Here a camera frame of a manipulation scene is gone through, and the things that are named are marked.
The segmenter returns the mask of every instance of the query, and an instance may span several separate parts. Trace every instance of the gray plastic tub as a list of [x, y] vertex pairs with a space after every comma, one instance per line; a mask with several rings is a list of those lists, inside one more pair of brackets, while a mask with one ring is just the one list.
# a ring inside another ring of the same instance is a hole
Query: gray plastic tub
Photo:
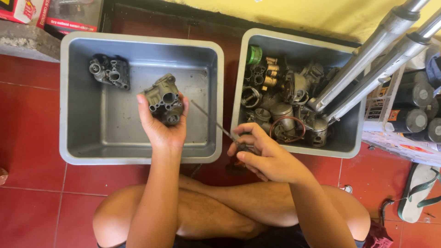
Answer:
[[[130, 64], [131, 90], [96, 81], [92, 56], [121, 56]], [[224, 53], [209, 41], [72, 32], [61, 42], [60, 154], [74, 165], [150, 164], [152, 148], [136, 94], [166, 73], [178, 89], [222, 123]], [[190, 107], [182, 163], [211, 163], [222, 131]]]
[[[245, 108], [241, 106], [240, 98], [242, 95], [248, 45], [260, 46], [264, 57], [278, 58], [286, 55], [289, 63], [296, 64], [307, 64], [312, 59], [314, 62], [321, 63], [324, 67], [343, 67], [351, 58], [352, 51], [354, 50], [352, 47], [295, 35], [263, 29], [248, 30], [242, 38], [231, 130], [239, 124], [246, 122]], [[289, 152], [295, 153], [336, 158], [354, 157], [360, 150], [365, 105], [366, 99], [351, 109], [340, 121], [333, 124], [335, 135], [328, 139], [325, 146], [315, 148], [299, 143], [290, 143], [282, 144], [282, 147]]]

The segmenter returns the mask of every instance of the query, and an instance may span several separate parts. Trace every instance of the hand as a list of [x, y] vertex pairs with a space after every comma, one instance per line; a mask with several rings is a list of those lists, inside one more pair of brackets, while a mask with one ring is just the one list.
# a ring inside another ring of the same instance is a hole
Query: hand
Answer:
[[[312, 176], [304, 164], [270, 138], [257, 123], [241, 124], [234, 132], [239, 135], [251, 132], [251, 135], [242, 135], [237, 140], [239, 143], [254, 145], [253, 151], [256, 155], [241, 151], [237, 153], [237, 158], [263, 181], [270, 179], [276, 182], [297, 183]], [[237, 146], [233, 143], [227, 154], [233, 156], [236, 151]]]
[[179, 123], [171, 127], [166, 127], [161, 121], [152, 116], [149, 110], [149, 103], [143, 94], [136, 95], [136, 98], [138, 99], [138, 111], [142, 127], [149, 137], [152, 147], [176, 147], [182, 149], [185, 137], [187, 136], [187, 115], [190, 106], [188, 98], [179, 92], [179, 98], [184, 106], [184, 111]]

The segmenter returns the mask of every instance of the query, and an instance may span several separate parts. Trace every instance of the black shorts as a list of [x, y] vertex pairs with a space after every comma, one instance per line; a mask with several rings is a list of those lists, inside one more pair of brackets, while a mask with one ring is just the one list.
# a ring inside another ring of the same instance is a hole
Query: black shorts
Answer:
[[[186, 240], [176, 236], [173, 248], [212, 248], [212, 240]], [[362, 248], [364, 241], [355, 241], [357, 248]], [[238, 240], [232, 247], [242, 248], [309, 248], [299, 225], [285, 228], [270, 228], [268, 231], [249, 240]]]

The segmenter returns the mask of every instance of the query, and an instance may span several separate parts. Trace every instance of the yellow wall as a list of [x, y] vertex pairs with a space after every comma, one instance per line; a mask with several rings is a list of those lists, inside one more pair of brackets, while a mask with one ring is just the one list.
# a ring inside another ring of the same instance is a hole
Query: yellow wall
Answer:
[[[363, 43], [386, 13], [405, 0], [165, 0], [277, 27]], [[419, 27], [438, 8], [431, 0]]]

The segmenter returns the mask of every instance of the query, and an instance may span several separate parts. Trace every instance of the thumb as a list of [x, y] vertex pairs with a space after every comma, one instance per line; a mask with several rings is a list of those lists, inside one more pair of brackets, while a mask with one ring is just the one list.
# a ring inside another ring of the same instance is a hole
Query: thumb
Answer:
[[251, 165], [262, 171], [269, 164], [268, 158], [257, 156], [251, 152], [240, 151], [237, 153], [237, 158], [245, 164]]
[[136, 98], [138, 100], [139, 118], [141, 119], [142, 127], [147, 131], [153, 125], [154, 121], [152, 113], [150, 113], [149, 102], [142, 94], [136, 95]]

